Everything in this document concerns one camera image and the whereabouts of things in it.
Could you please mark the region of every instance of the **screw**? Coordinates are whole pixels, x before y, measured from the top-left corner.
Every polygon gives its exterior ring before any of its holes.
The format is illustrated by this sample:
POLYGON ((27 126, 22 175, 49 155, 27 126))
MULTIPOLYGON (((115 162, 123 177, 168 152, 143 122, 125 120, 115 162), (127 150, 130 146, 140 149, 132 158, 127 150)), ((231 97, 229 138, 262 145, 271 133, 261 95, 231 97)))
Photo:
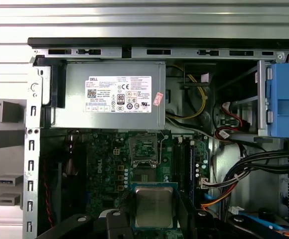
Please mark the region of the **screw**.
POLYGON ((284 52, 278 52, 277 55, 278 55, 278 58, 279 58, 280 60, 283 60, 283 59, 285 58, 284 52))
POLYGON ((241 216, 235 216, 234 221, 241 223, 244 221, 244 218, 242 218, 241 216))
POLYGON ((204 211, 200 211, 200 212, 198 212, 198 215, 201 216, 201 217, 205 217, 205 216, 208 215, 208 213, 204 212, 204 211))

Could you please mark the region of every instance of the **orange wire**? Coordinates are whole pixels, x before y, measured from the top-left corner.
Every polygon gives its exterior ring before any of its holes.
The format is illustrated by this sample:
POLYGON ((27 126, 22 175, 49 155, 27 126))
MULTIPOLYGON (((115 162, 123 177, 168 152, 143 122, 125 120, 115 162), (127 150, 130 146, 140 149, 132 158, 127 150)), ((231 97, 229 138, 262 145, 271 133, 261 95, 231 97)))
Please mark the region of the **orange wire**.
POLYGON ((201 204, 201 206, 202 207, 209 207, 213 204, 220 202, 221 200, 225 199, 232 192, 232 190, 234 189, 235 186, 236 186, 236 183, 232 184, 231 187, 228 189, 228 191, 221 198, 218 198, 217 200, 213 201, 212 203, 201 204))

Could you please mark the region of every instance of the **cable bundle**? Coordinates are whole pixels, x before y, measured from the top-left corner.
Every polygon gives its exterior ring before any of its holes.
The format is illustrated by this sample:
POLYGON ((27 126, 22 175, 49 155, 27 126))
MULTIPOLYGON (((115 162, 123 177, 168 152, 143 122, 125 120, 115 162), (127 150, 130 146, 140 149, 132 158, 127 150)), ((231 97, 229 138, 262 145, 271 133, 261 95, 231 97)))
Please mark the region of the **cable bundle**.
POLYGON ((275 174, 289 173, 289 164, 268 165, 270 160, 285 157, 289 157, 289 151, 277 150, 277 151, 256 153, 241 159, 229 170, 222 183, 212 184, 204 182, 204 184, 208 187, 220 188, 220 196, 216 200, 207 202, 205 204, 201 204, 202 208, 209 207, 215 203, 220 202, 219 216, 221 219, 226 220, 229 207, 229 199, 230 199, 229 196, 232 190, 237 185, 237 183, 255 170, 263 170, 275 174), (265 164, 254 163, 262 160, 266 160, 266 163, 265 164))

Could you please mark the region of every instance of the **yellow wire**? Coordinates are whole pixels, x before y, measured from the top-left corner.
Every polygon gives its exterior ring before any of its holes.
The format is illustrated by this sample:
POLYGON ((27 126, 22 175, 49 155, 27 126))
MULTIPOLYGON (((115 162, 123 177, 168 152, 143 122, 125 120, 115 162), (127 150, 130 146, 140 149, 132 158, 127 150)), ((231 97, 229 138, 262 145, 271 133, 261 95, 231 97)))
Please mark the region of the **yellow wire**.
MULTIPOLYGON (((176 65, 173 65, 173 67, 176 67, 178 68, 180 71, 183 71, 183 68, 180 67, 180 66, 176 66, 176 65)), ((192 81, 192 82, 197 82, 197 80, 192 76, 192 75, 188 75, 189 79, 192 81)), ((172 118, 172 119, 181 119, 181 120, 187 120, 187 119, 192 119, 194 117, 197 117, 198 115, 200 115, 203 111, 204 111, 204 108, 205 108, 205 105, 206 105, 206 97, 205 97, 205 94, 204 94, 204 91, 202 89, 202 87, 198 86, 197 87, 200 94, 201 94, 201 97, 202 97, 202 104, 201 104, 201 107, 200 109, 193 115, 191 116, 186 116, 186 117, 177 117, 177 116, 171 116, 171 115, 168 115, 167 116, 169 118, 172 118)))

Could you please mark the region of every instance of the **red wire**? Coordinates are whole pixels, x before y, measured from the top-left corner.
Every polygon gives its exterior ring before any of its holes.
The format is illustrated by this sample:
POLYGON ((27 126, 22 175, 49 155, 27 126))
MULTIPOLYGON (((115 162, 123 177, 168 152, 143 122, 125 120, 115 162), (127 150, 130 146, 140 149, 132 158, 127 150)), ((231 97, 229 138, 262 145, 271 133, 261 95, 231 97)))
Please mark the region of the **red wire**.
POLYGON ((243 123, 242 123, 242 120, 237 116, 237 115, 234 115, 230 112, 228 112, 227 110, 225 110, 223 107, 221 107, 223 113, 229 115, 229 116, 232 116, 233 118, 235 118, 238 122, 240 122, 240 127, 242 127, 243 123))
POLYGON ((47 211, 47 216, 48 216, 48 221, 50 223, 50 227, 53 228, 54 227, 54 221, 52 219, 51 216, 51 212, 50 212, 50 204, 49 204, 49 187, 47 185, 47 178, 46 178, 46 160, 44 160, 44 173, 43 173, 43 177, 44 177, 44 187, 45 187, 45 202, 46 202, 46 211, 47 211))
POLYGON ((214 134, 215 136, 220 139, 220 140, 225 140, 222 136, 219 135, 219 132, 223 129, 229 129, 229 130, 233 130, 233 131, 237 131, 237 128, 233 128, 233 127, 228 127, 228 126, 223 126, 223 127, 219 127, 215 130, 214 134))

